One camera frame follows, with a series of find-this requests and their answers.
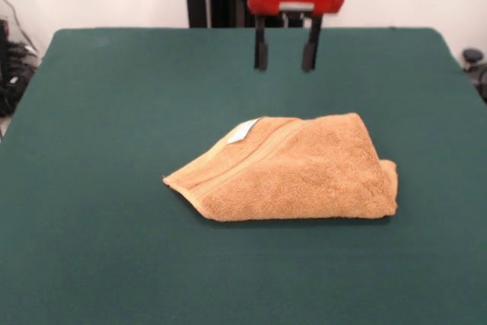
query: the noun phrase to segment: green felt surface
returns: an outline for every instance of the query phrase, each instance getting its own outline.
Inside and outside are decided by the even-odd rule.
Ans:
[[[57,33],[0,145],[0,323],[485,324],[487,109],[433,30]],[[161,178],[237,123],[355,111],[380,221],[219,224]]]

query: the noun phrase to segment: towel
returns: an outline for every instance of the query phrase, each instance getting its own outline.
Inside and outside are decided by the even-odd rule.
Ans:
[[[163,181],[216,221],[383,218],[397,208],[396,165],[379,160],[356,113],[241,123]]]

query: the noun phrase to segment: folded towel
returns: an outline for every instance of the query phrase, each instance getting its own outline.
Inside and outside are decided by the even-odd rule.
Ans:
[[[206,218],[382,218],[396,213],[397,174],[361,118],[263,117],[242,123],[163,181]]]

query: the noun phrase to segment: black cable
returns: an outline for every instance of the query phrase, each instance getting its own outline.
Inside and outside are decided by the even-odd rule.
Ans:
[[[11,9],[12,14],[14,15],[15,23],[17,24],[19,31],[22,33],[22,36],[24,36],[25,40],[27,41],[27,43],[29,43],[30,47],[32,47],[34,51],[36,51],[36,53],[39,53],[37,48],[34,46],[32,40],[30,39],[30,37],[27,35],[27,33],[25,33],[24,29],[22,28],[21,22],[19,21],[17,16],[17,11],[15,10],[13,4],[10,3],[8,0],[3,0],[3,2]]]

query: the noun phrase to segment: towel label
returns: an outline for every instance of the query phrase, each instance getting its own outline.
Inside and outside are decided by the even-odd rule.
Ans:
[[[243,139],[245,139],[245,136],[248,135],[250,129],[253,127],[253,125],[255,125],[257,123],[257,121],[259,119],[260,118],[255,118],[255,119],[252,119],[250,121],[246,121],[246,122],[240,124],[237,131],[235,131],[235,133],[232,136],[230,136],[230,138],[228,139],[227,145],[233,144],[234,142],[242,141]]]

